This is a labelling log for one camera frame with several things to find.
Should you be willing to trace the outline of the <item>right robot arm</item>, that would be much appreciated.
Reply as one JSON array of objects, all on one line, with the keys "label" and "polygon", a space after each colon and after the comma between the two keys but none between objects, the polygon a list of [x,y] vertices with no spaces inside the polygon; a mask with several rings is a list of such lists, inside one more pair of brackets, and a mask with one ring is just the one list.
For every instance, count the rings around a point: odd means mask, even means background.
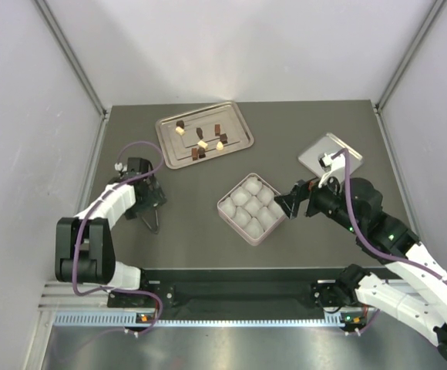
[{"label": "right robot arm", "polygon": [[447,271],[417,234],[383,211],[383,196],[371,182],[362,178],[343,184],[336,179],[325,184],[318,179],[300,180],[289,193],[274,200],[289,219],[294,219],[301,203],[307,202],[306,216],[323,214],[350,231],[366,254],[410,285],[417,298],[351,264],[334,287],[342,303],[365,304],[383,311],[417,331],[447,361]]}]

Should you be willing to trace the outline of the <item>metal tongs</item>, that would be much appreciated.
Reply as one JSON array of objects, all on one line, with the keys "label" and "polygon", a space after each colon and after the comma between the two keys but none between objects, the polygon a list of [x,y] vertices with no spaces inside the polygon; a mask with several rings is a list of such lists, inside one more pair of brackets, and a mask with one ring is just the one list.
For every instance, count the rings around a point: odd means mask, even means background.
[{"label": "metal tongs", "polygon": [[139,215],[139,218],[145,224],[150,233],[158,234],[160,232],[160,220],[157,207],[142,212]]}]

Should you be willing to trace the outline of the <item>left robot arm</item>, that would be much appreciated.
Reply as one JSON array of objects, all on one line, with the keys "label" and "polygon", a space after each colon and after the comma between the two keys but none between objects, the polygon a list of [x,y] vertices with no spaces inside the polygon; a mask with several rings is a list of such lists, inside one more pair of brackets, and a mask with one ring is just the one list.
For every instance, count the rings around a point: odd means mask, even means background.
[{"label": "left robot arm", "polygon": [[158,208],[166,196],[150,161],[130,157],[116,165],[119,176],[111,179],[101,195],[74,217],[63,217],[55,232],[55,277],[61,282],[98,284],[125,290],[134,305],[151,299],[152,288],[142,281],[142,270],[116,260],[112,229],[125,217],[141,220],[148,229],[160,229]]}]

